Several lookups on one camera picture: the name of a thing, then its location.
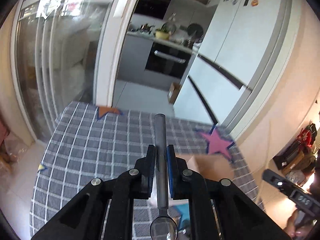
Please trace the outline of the yellow bowl with greens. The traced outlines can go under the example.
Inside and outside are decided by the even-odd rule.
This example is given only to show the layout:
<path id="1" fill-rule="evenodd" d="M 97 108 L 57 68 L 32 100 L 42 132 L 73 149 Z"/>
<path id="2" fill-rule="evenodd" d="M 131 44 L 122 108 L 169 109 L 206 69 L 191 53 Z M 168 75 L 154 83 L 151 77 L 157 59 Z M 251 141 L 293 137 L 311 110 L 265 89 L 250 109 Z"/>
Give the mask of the yellow bowl with greens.
<path id="1" fill-rule="evenodd" d="M 169 33 L 163 32 L 161 30 L 156 30 L 155 31 L 155 38 L 160 39 L 160 40 L 168 40 L 170 37 Z"/>

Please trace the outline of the cardboard box on floor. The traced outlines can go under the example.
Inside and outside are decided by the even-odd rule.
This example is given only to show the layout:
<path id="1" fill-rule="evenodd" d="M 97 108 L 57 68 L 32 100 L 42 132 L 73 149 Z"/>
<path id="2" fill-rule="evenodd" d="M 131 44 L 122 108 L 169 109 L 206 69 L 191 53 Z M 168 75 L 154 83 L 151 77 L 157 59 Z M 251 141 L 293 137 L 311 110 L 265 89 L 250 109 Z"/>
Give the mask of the cardboard box on floor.
<path id="1" fill-rule="evenodd" d="M 173 82 L 170 86 L 169 92 L 168 92 L 168 102 L 170 104 L 174 104 L 177 96 L 180 92 L 181 85 L 179 83 Z"/>

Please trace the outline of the bags pile on floor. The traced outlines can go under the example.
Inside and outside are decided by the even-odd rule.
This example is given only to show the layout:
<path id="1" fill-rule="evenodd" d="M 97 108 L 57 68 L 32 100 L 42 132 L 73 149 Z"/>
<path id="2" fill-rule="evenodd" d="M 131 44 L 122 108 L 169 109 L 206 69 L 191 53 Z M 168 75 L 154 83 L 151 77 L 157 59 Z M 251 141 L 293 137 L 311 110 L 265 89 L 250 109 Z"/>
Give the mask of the bags pile on floor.
<path id="1" fill-rule="evenodd" d="M 317 158 L 312 147 L 316 137 L 316 125 L 311 122 L 283 153 L 273 157 L 277 169 L 298 186 L 303 186 L 315 171 Z"/>

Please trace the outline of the glass sliding door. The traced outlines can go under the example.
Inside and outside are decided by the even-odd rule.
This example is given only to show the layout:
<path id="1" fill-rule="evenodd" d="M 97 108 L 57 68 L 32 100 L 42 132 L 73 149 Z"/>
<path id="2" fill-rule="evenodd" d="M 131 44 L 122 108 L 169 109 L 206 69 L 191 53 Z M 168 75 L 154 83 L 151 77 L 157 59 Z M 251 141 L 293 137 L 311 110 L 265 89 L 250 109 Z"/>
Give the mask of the glass sliding door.
<path id="1" fill-rule="evenodd" d="M 19 107 L 36 141 L 47 142 L 72 101 L 112 105 L 137 0 L 18 0 L 11 71 Z"/>

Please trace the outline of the white refrigerator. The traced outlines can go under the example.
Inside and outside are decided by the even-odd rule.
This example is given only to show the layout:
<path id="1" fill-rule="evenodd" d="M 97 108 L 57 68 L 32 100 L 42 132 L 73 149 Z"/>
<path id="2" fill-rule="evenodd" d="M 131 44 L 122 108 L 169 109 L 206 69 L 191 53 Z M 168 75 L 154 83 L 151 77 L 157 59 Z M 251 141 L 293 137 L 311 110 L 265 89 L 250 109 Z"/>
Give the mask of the white refrigerator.
<path id="1" fill-rule="evenodd" d="M 174 103 L 179 119 L 234 128 L 260 92 L 291 0 L 219 0 Z"/>

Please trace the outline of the black range hood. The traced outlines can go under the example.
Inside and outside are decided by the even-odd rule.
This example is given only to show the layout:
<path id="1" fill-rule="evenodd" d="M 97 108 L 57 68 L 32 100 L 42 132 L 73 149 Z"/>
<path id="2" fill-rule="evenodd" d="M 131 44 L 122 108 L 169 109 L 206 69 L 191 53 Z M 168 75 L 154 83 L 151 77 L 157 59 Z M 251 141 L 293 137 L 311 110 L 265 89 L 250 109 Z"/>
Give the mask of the black range hood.
<path id="1" fill-rule="evenodd" d="M 138 0 L 134 14 L 162 20 L 171 0 Z"/>

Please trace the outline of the grey checkered star tablecloth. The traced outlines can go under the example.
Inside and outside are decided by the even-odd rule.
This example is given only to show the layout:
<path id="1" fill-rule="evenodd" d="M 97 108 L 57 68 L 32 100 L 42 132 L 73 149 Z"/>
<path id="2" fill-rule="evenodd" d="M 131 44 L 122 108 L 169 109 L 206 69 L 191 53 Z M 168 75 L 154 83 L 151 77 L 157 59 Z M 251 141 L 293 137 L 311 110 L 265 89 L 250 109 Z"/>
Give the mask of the grey checkered star tablecloth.
<path id="1" fill-rule="evenodd" d="M 109 180 L 134 167 L 155 143 L 155 114 L 124 111 L 97 119 L 97 109 L 82 102 L 70 103 L 56 119 L 35 180 L 30 207 L 30 236 L 44 226 L 93 178 Z M 207 142 L 197 133 L 212 125 L 166 117 L 167 143 L 175 152 L 205 154 Z M 236 144 L 229 148 L 234 163 L 232 181 L 251 200 L 258 186 Z M 157 210 L 146 200 L 135 200 L 132 239 L 151 239 L 149 226 Z"/>

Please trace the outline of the black handled spoon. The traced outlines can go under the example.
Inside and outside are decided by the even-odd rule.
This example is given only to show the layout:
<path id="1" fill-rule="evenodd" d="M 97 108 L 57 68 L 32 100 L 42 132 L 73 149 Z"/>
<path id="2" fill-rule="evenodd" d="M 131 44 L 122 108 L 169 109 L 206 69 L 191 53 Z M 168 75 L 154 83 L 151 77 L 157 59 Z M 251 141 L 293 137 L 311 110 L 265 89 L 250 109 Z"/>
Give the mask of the black handled spoon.
<path id="1" fill-rule="evenodd" d="M 168 215 L 169 186 L 167 165 L 167 138 L 165 115 L 155 115 L 155 147 L 156 147 L 156 194 L 158 216 L 150 225 L 152 239 L 171 239 L 178 237 L 178 228 L 175 221 Z"/>

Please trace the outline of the white plastic utensil holder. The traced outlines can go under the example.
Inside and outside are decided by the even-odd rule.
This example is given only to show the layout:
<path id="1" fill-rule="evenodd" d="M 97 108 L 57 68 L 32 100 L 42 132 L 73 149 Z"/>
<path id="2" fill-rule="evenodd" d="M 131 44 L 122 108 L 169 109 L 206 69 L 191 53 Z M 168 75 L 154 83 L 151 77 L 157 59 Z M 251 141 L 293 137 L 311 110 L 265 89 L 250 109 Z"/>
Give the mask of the white plastic utensil holder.
<path id="1" fill-rule="evenodd" d="M 176 157 L 186 161 L 187 167 L 198 172 L 203 178 L 219 181 L 227 178 L 234 178 L 233 168 L 221 154 L 176 154 Z M 169 207 L 175 205 L 187 204 L 187 200 L 173 200 L 169 197 Z M 148 204 L 152 207 L 157 207 L 157 187 L 156 181 L 153 180 L 151 197 L 148 199 Z"/>

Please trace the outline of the black built-in oven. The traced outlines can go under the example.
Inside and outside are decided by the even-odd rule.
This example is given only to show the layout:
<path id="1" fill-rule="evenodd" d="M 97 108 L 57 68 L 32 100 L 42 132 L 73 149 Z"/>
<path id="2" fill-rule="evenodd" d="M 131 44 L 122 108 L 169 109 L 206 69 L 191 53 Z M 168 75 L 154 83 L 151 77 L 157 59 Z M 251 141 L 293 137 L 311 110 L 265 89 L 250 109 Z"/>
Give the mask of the black built-in oven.
<path id="1" fill-rule="evenodd" d="M 186 52 L 153 42 L 145 69 L 181 79 L 190 58 Z"/>

